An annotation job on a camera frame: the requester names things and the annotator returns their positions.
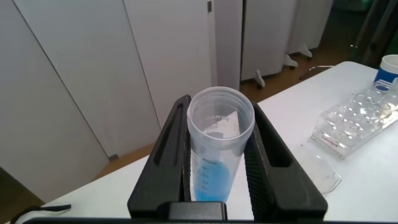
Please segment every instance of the clear plastic tray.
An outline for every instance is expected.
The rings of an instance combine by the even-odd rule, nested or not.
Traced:
[[[377,81],[317,120],[312,138],[344,158],[398,119],[398,78]]]

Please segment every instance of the white table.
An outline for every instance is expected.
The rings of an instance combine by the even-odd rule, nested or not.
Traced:
[[[311,136],[321,112],[367,88],[376,70],[343,62],[259,103],[290,150],[299,150]],[[346,160],[325,154],[342,176],[326,199],[325,220],[398,221],[398,125],[393,125]],[[72,204],[63,217],[129,218],[127,200],[147,157],[47,204]],[[229,219],[253,219],[244,159],[227,201]],[[31,217],[49,215],[32,212]]]

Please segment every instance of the door hinge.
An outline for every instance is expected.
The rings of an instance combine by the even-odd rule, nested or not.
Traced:
[[[211,1],[207,2],[207,13],[211,13]]]

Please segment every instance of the plastic container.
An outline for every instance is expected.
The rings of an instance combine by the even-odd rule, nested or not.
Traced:
[[[398,79],[378,80],[349,100],[323,112],[312,138],[345,158],[398,120]]]
[[[226,202],[253,131],[253,106],[234,89],[212,87],[193,97],[187,116],[195,200]]]

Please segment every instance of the plastic measuring cylinder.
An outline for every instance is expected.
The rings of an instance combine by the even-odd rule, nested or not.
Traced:
[[[254,127],[254,109],[239,91],[211,87],[188,107],[195,200],[226,202]]]

